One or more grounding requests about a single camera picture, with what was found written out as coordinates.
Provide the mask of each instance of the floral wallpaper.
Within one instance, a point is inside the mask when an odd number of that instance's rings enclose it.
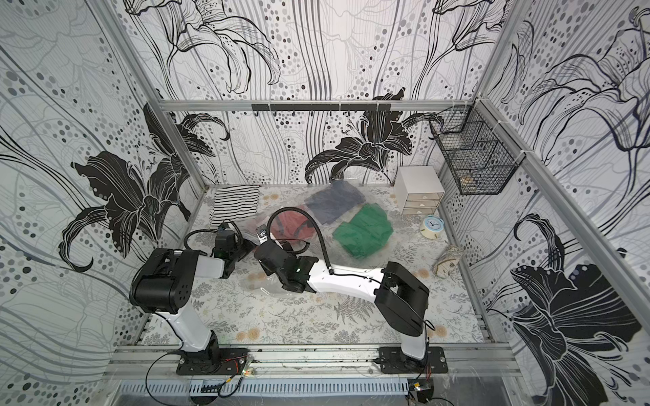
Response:
[[[0,401],[73,406],[136,340],[129,282],[200,189],[84,1],[2,1],[0,23]]]
[[[168,100],[472,100],[511,0],[114,1]],[[441,112],[209,112],[207,184],[390,183]],[[180,119],[195,112],[175,112]]]
[[[448,170],[441,182],[493,334],[534,403],[650,402],[650,336],[528,175],[517,170],[496,196],[461,196]]]
[[[649,6],[533,0],[484,95],[645,284]],[[484,305],[536,403],[650,404],[647,332],[526,174],[496,197],[447,192]]]
[[[402,97],[404,89],[382,99]],[[430,123],[451,129],[464,120],[466,109],[199,113],[226,124],[197,125],[196,138],[207,149],[190,150],[208,184],[304,184],[351,178],[387,184],[395,181],[399,166],[433,165],[439,170],[443,157]]]
[[[510,0],[119,0],[171,100],[471,99]]]
[[[650,3],[534,1],[488,97],[650,286]]]

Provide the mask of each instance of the black wire mesh basket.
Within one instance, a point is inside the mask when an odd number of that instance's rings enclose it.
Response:
[[[475,110],[462,125],[430,129],[461,195],[499,194],[518,165],[491,127]]]

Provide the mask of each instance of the alarm clock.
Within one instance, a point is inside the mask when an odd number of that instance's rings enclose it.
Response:
[[[435,240],[439,237],[445,228],[445,222],[440,217],[427,216],[420,224],[420,233],[430,240]]]

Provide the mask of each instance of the green cloth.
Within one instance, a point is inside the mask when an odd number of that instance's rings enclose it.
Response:
[[[386,245],[391,234],[386,212],[373,203],[364,205],[349,223],[342,223],[333,236],[351,256],[365,258]]]

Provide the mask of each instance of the striped cloth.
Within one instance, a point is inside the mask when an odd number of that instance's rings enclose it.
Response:
[[[224,220],[241,220],[257,213],[259,186],[242,184],[214,190],[214,207],[210,213],[210,226],[216,229]]]

